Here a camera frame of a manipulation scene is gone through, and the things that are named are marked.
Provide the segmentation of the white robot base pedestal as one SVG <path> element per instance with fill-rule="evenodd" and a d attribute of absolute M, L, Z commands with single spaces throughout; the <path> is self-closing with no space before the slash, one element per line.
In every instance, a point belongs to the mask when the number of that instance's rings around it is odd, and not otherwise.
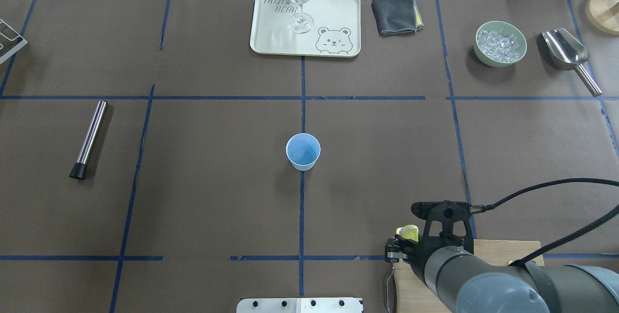
<path fill-rule="evenodd" d="M 363 313 L 363 300 L 353 297 L 246 298 L 237 313 Z"/>

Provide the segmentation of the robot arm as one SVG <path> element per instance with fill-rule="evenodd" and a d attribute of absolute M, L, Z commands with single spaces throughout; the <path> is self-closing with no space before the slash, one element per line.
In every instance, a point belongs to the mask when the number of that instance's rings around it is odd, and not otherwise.
<path fill-rule="evenodd" d="M 616 313 L 618 274 L 580 265 L 539 266 L 534 259 L 614 217 L 614 209 L 579 231 L 508 266 L 473 253 L 471 215 L 487 206 L 464 201 L 416 202 L 411 211 L 426 222 L 413 239 L 396 234 L 385 243 L 385 260 L 407 263 L 420 281 L 454 313 Z"/>

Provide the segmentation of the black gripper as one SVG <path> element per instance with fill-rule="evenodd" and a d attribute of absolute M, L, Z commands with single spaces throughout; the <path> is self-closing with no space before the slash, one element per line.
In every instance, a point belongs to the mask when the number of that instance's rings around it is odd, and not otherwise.
<path fill-rule="evenodd" d="M 411 213 L 425 221 L 424 233 L 418 242 L 389 238 L 385 243 L 385 262 L 410 261 L 412 271 L 423 275 L 429 257 L 440 248 L 461 246 L 473 253 L 471 207 L 466 201 L 415 202 L 411 205 Z"/>

